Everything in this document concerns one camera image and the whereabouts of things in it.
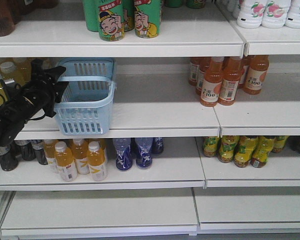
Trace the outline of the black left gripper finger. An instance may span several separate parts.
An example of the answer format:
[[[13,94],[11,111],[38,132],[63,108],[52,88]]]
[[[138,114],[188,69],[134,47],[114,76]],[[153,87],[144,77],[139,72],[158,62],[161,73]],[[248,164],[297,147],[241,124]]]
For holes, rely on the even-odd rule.
[[[64,66],[56,66],[49,69],[44,69],[43,72],[52,79],[53,82],[57,82],[59,77],[66,71]]]
[[[62,100],[62,96],[66,90],[66,88],[68,87],[69,82],[68,81],[61,81],[61,82],[57,82],[54,85],[54,91],[55,91],[55,102],[56,103],[60,103]]]

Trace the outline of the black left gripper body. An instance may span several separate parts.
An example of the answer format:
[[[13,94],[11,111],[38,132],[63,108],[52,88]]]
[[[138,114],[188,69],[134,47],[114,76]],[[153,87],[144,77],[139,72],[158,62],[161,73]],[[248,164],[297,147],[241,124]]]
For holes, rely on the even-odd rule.
[[[43,110],[45,116],[54,117],[55,84],[57,81],[44,73],[43,61],[34,59],[31,61],[31,80],[24,85],[14,98],[14,114],[17,118],[31,118],[39,110]]]

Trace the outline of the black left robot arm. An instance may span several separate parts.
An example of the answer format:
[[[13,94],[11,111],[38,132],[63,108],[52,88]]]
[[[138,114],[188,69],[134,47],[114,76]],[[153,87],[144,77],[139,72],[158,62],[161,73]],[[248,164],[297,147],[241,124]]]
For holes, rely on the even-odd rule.
[[[60,103],[68,86],[58,81],[64,66],[43,69],[43,60],[31,61],[31,80],[19,89],[4,86],[8,100],[0,106],[0,147],[13,142],[25,124],[40,110],[44,117],[54,117],[55,103]]]

